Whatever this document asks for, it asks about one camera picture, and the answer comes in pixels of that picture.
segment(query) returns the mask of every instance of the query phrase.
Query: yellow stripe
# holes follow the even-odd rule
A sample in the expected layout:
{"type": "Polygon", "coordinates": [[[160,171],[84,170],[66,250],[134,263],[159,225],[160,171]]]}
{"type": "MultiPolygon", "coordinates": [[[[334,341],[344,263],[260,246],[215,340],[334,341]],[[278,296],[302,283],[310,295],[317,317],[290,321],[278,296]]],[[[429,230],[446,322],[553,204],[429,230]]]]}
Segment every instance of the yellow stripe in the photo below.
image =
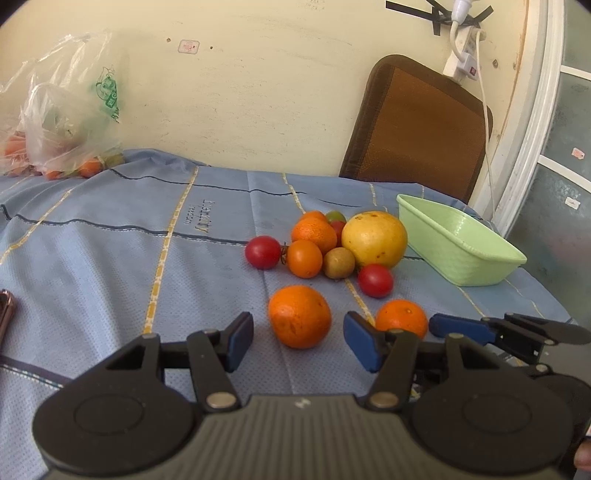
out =
{"type": "Polygon", "coordinates": [[[10,252],[12,252],[13,250],[16,250],[18,247],[21,247],[25,244],[25,242],[29,239],[29,237],[31,236],[31,234],[37,229],[37,227],[39,225],[41,225],[42,221],[45,220],[47,218],[47,215],[49,215],[51,212],[53,212],[53,210],[55,210],[59,204],[61,204],[66,198],[68,198],[68,196],[70,195],[70,193],[72,192],[72,190],[74,189],[70,189],[67,192],[65,192],[64,195],[61,196],[61,198],[56,202],[56,204],[51,207],[48,211],[46,211],[41,218],[39,218],[39,220],[37,221],[37,223],[35,225],[33,225],[28,231],[27,233],[25,233],[22,238],[16,242],[13,243],[12,245],[10,245],[10,247],[7,248],[7,250],[2,254],[2,257],[0,257],[0,265],[2,265],[4,263],[4,261],[6,260],[6,257],[8,256],[8,254],[10,252]]]}
{"type": "MultiPolygon", "coordinates": [[[[284,173],[282,173],[281,176],[283,177],[283,182],[289,187],[290,192],[291,192],[291,196],[293,197],[295,204],[301,210],[302,214],[304,214],[306,211],[304,210],[304,208],[302,207],[302,205],[300,203],[300,199],[297,196],[296,190],[289,184],[289,182],[287,181],[287,177],[285,176],[284,173]]],[[[345,279],[345,285],[347,285],[347,288],[349,289],[349,291],[351,292],[351,295],[353,296],[353,298],[357,302],[357,305],[359,305],[359,308],[361,308],[361,310],[363,311],[363,314],[365,315],[365,319],[369,323],[371,323],[371,325],[375,325],[374,316],[371,315],[371,312],[369,311],[368,306],[365,304],[363,299],[359,296],[359,293],[357,293],[357,290],[355,290],[355,286],[351,283],[351,281],[348,278],[345,279]]]]}
{"type": "Polygon", "coordinates": [[[484,315],[484,313],[482,313],[482,310],[480,308],[478,308],[478,306],[476,305],[476,303],[474,303],[472,301],[472,299],[470,298],[470,295],[468,295],[463,288],[460,288],[456,285],[456,288],[462,292],[462,294],[468,299],[468,301],[470,303],[472,303],[472,306],[476,309],[476,311],[478,312],[478,315],[480,315],[481,317],[486,317],[486,315],[484,315]]]}
{"type": "Polygon", "coordinates": [[[174,227],[177,224],[178,217],[180,216],[184,202],[187,199],[187,195],[189,195],[191,187],[193,186],[193,183],[197,178],[197,173],[199,173],[199,167],[195,167],[193,175],[191,176],[191,180],[189,181],[189,183],[187,183],[187,186],[185,187],[184,192],[181,195],[181,198],[178,200],[177,207],[174,209],[173,216],[170,219],[170,222],[168,223],[168,229],[166,231],[166,236],[164,237],[162,250],[160,252],[160,256],[158,257],[158,265],[156,265],[156,273],[154,274],[154,282],[152,284],[152,289],[150,292],[150,302],[148,303],[148,309],[146,310],[144,333],[152,333],[154,317],[156,315],[156,307],[158,306],[158,296],[160,295],[160,285],[162,283],[162,277],[164,275],[164,265],[166,263],[166,258],[168,257],[168,249],[170,247],[170,239],[173,236],[174,227]]]}
{"type": "Polygon", "coordinates": [[[375,326],[374,316],[371,315],[371,312],[369,311],[368,306],[365,304],[363,299],[359,296],[359,293],[357,293],[357,290],[355,290],[355,286],[353,285],[353,283],[348,278],[346,278],[345,285],[347,285],[347,288],[349,289],[349,291],[351,292],[351,295],[353,296],[353,298],[357,302],[357,305],[359,305],[359,308],[361,308],[361,310],[363,311],[363,315],[365,315],[365,319],[371,324],[371,326],[375,326]]]}
{"type": "Polygon", "coordinates": [[[304,208],[302,207],[301,203],[300,203],[300,199],[297,196],[297,192],[296,190],[287,182],[287,177],[285,176],[284,173],[281,174],[283,176],[283,182],[289,187],[290,192],[294,198],[295,204],[297,205],[297,207],[300,209],[300,211],[302,212],[302,214],[304,214],[306,211],[304,210],[304,208]]]}
{"type": "Polygon", "coordinates": [[[375,189],[374,189],[373,183],[369,183],[369,189],[371,190],[371,199],[372,199],[372,202],[374,203],[374,207],[377,207],[378,204],[375,201],[375,189]]]}
{"type": "Polygon", "coordinates": [[[34,177],[35,175],[27,175],[26,177],[24,177],[23,179],[20,179],[19,181],[13,183],[12,185],[10,185],[6,190],[3,190],[0,192],[0,195],[3,194],[4,192],[7,192],[8,190],[10,190],[12,187],[16,187],[19,183],[21,183],[22,181],[25,181],[26,179],[29,179],[30,177],[34,177]]]}
{"type": "Polygon", "coordinates": [[[505,281],[506,281],[506,282],[507,282],[509,285],[511,285],[511,287],[513,287],[513,288],[515,289],[515,291],[516,291],[516,292],[517,292],[519,295],[521,295],[521,296],[522,296],[524,299],[526,299],[526,300],[529,300],[529,301],[531,302],[531,304],[534,306],[534,308],[535,308],[535,311],[536,311],[536,312],[538,312],[538,315],[540,315],[540,317],[542,317],[543,319],[545,319],[544,315],[542,314],[542,312],[540,312],[540,309],[538,308],[538,306],[535,304],[535,302],[534,302],[533,300],[530,300],[529,298],[525,297],[525,296],[524,296],[524,295],[523,295],[523,294],[522,294],[522,293],[521,293],[521,292],[518,290],[518,288],[517,288],[515,285],[513,285],[513,284],[512,284],[512,283],[511,283],[509,280],[505,279],[505,281]]]}
{"type": "MultiPolygon", "coordinates": [[[[369,184],[369,189],[371,190],[371,199],[372,199],[372,202],[374,203],[374,207],[377,207],[378,206],[378,202],[376,202],[376,200],[375,200],[375,189],[374,189],[374,184],[373,183],[370,183],[369,184]]],[[[384,208],[384,211],[386,213],[388,213],[388,207],[386,207],[385,205],[382,205],[382,207],[384,208]]]]}

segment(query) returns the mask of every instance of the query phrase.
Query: yellow grapefruit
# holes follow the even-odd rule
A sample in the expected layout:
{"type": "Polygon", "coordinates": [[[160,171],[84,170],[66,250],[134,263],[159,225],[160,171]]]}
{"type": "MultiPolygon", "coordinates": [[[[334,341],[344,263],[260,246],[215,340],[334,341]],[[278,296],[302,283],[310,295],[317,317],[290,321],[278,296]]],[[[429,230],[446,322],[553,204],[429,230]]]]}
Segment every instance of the yellow grapefruit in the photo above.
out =
{"type": "Polygon", "coordinates": [[[395,216],[386,212],[365,212],[347,222],[341,242],[355,256],[359,267],[377,263],[392,268],[404,256],[408,236],[395,216]]]}

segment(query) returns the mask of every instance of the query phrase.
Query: green tray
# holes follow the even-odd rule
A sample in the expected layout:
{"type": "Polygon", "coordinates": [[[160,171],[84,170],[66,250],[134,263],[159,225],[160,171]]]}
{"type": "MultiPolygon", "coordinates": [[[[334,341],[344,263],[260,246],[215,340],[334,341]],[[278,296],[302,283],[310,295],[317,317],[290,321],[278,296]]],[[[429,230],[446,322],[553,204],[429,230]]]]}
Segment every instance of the green tray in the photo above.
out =
{"type": "Polygon", "coordinates": [[[454,285],[494,285],[527,262],[523,253],[467,213],[398,195],[408,244],[454,285]]]}

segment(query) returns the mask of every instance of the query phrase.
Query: phone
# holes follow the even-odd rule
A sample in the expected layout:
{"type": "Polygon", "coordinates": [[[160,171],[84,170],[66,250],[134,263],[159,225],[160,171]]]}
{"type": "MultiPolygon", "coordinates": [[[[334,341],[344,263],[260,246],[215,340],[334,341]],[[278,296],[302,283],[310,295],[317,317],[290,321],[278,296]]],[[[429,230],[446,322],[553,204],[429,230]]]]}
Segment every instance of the phone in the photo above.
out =
{"type": "Polygon", "coordinates": [[[17,308],[17,301],[8,290],[0,291],[0,345],[4,339],[4,334],[8,329],[8,324],[17,308]]]}

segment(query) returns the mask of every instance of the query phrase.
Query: power strip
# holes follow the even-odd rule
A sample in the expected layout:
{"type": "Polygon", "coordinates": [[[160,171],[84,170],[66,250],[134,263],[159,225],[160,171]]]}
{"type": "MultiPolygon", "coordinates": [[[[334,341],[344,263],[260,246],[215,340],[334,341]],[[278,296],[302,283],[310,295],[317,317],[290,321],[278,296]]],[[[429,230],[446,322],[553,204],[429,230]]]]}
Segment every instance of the power strip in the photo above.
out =
{"type": "MultiPolygon", "coordinates": [[[[456,83],[462,83],[465,77],[470,80],[478,80],[478,68],[476,67],[477,32],[478,28],[471,25],[458,28],[456,45],[463,56],[463,61],[460,61],[452,52],[443,69],[443,74],[456,83]]],[[[483,32],[480,39],[484,40],[485,37],[486,34],[483,32]]]]}

